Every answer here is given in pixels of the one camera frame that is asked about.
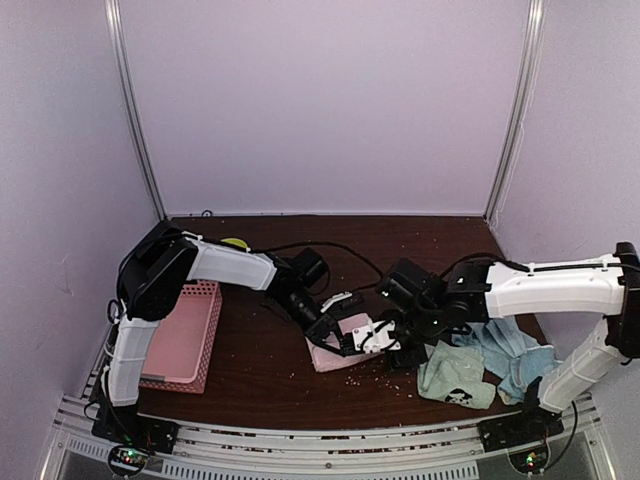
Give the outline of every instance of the yellow object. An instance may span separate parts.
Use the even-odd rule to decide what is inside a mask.
[[[245,242],[241,238],[223,238],[220,241],[228,243],[229,245],[235,245],[236,247],[244,248],[245,250],[249,250],[249,245],[247,245],[247,242]]]

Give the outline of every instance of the white plastic panel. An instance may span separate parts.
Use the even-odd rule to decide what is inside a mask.
[[[600,320],[564,364],[542,378],[538,394],[542,408],[562,412],[625,359],[617,348],[606,345],[607,333],[607,321]]]
[[[483,212],[528,5],[122,2],[168,212]]]
[[[606,265],[620,263],[613,255],[603,255],[573,262],[539,263],[531,269],[570,267],[579,264]],[[487,274],[491,290],[485,294],[491,318],[540,312],[598,312],[619,315],[624,287],[618,279],[620,267],[576,268],[527,273],[501,263]]]

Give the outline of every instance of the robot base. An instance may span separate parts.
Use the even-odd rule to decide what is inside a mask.
[[[518,447],[564,432],[560,415],[534,409],[508,417],[485,420],[478,424],[485,452]]]

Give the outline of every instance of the green cloth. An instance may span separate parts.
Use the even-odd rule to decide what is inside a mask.
[[[426,345],[427,352],[433,347]],[[496,387],[482,381],[484,358],[468,347],[452,347],[440,341],[427,363],[418,370],[421,397],[469,408],[489,408]]]

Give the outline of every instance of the metal frame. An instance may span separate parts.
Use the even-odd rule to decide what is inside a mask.
[[[91,436],[92,422],[83,412],[95,379],[96,372],[82,398],[62,399],[38,478],[58,480],[66,452],[106,459],[111,444]],[[615,480],[607,454],[610,446],[591,395],[582,395],[576,403],[578,432],[589,440],[598,478]],[[96,408],[89,407],[87,413],[95,415]],[[351,431],[264,430],[178,421],[174,453],[155,457],[147,472],[175,480],[475,480],[479,460],[506,454],[505,450],[483,451],[476,427],[479,420]],[[566,438],[573,426],[571,410],[564,412],[563,422],[561,438]]]
[[[124,97],[124,104],[127,111],[127,119],[131,138],[138,157],[138,164],[142,171],[142,177],[147,187],[153,208],[159,220],[167,217],[160,190],[156,177],[151,167],[149,159],[149,150],[142,132],[142,124],[140,122],[140,114],[136,104],[133,92],[133,82],[131,80],[131,72],[129,70],[129,60],[127,58],[127,50],[125,48],[124,32],[122,30],[122,19],[120,17],[120,0],[105,0],[105,9],[107,12],[107,25],[109,27],[109,35],[113,43],[113,50],[118,64],[118,72],[120,74],[120,86]]]
[[[520,74],[516,86],[516,94],[513,99],[511,118],[507,127],[507,135],[502,146],[498,171],[491,188],[489,202],[484,213],[485,219],[493,223],[500,208],[500,202],[504,198],[509,186],[511,171],[517,156],[519,142],[521,140],[522,121],[527,109],[532,86],[535,80],[538,58],[541,50],[542,23],[544,20],[545,0],[530,0],[529,19],[527,31],[522,48],[522,60]]]

